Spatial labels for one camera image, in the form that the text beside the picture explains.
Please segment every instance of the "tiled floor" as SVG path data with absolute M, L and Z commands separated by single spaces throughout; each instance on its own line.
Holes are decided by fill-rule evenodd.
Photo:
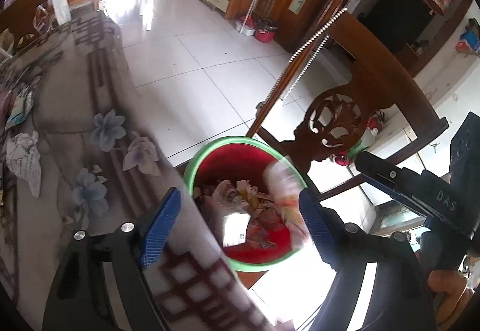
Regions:
M 122 29 L 133 82 L 145 100 L 145 115 L 164 154 L 176 166 L 205 144 L 227 135 L 244 135 L 290 55 L 276 42 L 246 37 L 199 0 L 104 0 Z M 312 100 L 345 83 L 319 55 L 284 101 L 279 121 L 266 128 L 278 140 L 293 139 Z M 315 163 L 311 176 L 320 190 L 350 177 L 330 161 Z M 361 225 L 369 204 L 334 199 L 342 218 Z M 357 208 L 349 208 L 357 202 Z

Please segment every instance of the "finger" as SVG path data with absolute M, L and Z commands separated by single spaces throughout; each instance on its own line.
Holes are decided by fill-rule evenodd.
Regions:
M 446 297 L 438 307 L 437 324 L 445 322 L 455 310 L 457 303 L 465 292 L 467 280 L 457 271 L 434 270 L 428 277 L 428 286 L 434 292 L 445 292 Z
M 465 307 L 469 304 L 470 299 L 473 297 L 474 291 L 471 288 L 465 289 L 465 292 L 460 297 L 460 300 L 457 303 L 452 315 L 438 326 L 438 331 L 446 331 L 457 321 L 457 319 L 462 314 Z

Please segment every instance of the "metal screw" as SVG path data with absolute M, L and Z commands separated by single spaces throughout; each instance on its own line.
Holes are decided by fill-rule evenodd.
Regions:
M 404 242 L 407 237 L 402 233 L 402 232 L 394 232 L 392 234 L 393 239 L 395 239 L 397 242 Z
M 123 230 L 123 232 L 130 232 L 134 228 L 135 225 L 132 222 L 126 222 L 124 225 L 121 226 L 121 230 Z
M 357 233 L 360 230 L 360 227 L 353 222 L 348 222 L 345 224 L 345 230 L 350 233 Z
M 84 230 L 80 230 L 73 235 L 75 240 L 82 240 L 85 237 L 86 233 Z

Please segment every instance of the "small red trash can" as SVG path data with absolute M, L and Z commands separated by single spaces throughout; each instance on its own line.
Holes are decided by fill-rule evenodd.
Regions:
M 263 43 L 271 42 L 275 37 L 278 26 L 272 20 L 260 18 L 256 23 L 256 32 L 254 37 Z

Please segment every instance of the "crumpled tissue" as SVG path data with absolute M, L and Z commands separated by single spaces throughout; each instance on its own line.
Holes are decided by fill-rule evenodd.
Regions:
M 33 131 L 20 133 L 7 140 L 6 163 L 8 169 L 15 176 L 25 179 L 30 186 L 32 196 L 38 198 L 42 168 L 40 166 L 40 153 L 37 150 L 38 133 Z

